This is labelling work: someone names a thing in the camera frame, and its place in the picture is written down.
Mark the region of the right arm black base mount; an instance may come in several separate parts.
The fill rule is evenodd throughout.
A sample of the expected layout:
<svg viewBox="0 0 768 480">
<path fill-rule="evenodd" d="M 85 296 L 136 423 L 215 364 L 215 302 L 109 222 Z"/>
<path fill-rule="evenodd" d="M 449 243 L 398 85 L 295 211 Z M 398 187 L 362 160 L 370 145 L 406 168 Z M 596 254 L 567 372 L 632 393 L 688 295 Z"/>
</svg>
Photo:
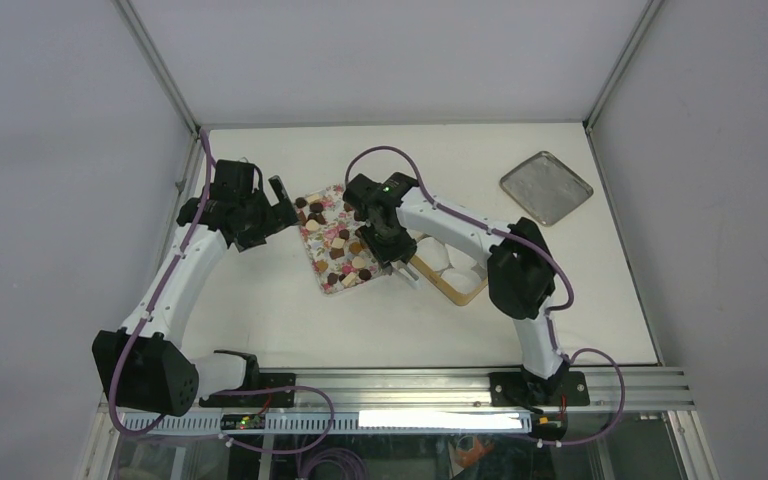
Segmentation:
<svg viewBox="0 0 768 480">
<path fill-rule="evenodd" d="M 585 375 L 561 371 L 546 380 L 525 370 L 495 371 L 488 374 L 491 404 L 494 407 L 573 407 L 591 404 Z"/>
</svg>

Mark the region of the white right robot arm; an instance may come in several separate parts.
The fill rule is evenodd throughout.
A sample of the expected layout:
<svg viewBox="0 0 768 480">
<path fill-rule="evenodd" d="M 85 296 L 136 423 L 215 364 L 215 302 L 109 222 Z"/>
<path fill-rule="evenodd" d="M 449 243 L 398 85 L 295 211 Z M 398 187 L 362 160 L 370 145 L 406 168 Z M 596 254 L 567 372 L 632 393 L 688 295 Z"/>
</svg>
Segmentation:
<svg viewBox="0 0 768 480">
<path fill-rule="evenodd" d="M 416 179 L 399 172 L 382 183 L 358 174 L 347 183 L 343 200 L 359 215 L 360 238 L 383 268 L 415 257 L 413 232 L 478 263 L 486 271 L 492 304 L 514 324 L 526 396 L 548 405 L 562 394 L 570 363 L 558 345 L 550 312 L 560 272 L 533 221 L 479 221 L 463 208 L 425 196 Z"/>
</svg>

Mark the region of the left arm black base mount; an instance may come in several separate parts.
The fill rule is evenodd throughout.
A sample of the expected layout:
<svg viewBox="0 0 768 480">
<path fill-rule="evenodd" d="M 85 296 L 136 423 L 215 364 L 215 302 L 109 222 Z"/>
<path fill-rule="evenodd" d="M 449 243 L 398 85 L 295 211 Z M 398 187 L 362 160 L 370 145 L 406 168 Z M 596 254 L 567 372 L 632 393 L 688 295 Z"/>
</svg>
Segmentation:
<svg viewBox="0 0 768 480">
<path fill-rule="evenodd" d="M 215 350 L 197 358 L 197 402 L 204 408 L 254 408 L 270 395 L 278 408 L 295 405 L 295 373 L 263 373 L 256 355 Z"/>
</svg>

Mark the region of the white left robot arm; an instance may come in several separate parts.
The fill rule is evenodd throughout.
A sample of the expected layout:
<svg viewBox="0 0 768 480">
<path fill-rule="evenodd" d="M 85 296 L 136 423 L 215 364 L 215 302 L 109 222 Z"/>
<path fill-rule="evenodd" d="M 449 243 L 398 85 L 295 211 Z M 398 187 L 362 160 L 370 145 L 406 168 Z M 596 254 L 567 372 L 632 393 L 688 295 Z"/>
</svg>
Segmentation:
<svg viewBox="0 0 768 480">
<path fill-rule="evenodd" d="M 244 252 L 295 226 L 299 218 L 279 176 L 252 163 L 220 160 L 202 195 L 182 205 L 173 244 L 138 306 L 113 331 L 100 331 L 92 354 L 108 402 L 180 417 L 219 392 L 237 406 L 261 392 L 253 354 L 215 350 L 191 359 L 181 350 L 191 313 L 226 252 Z"/>
</svg>

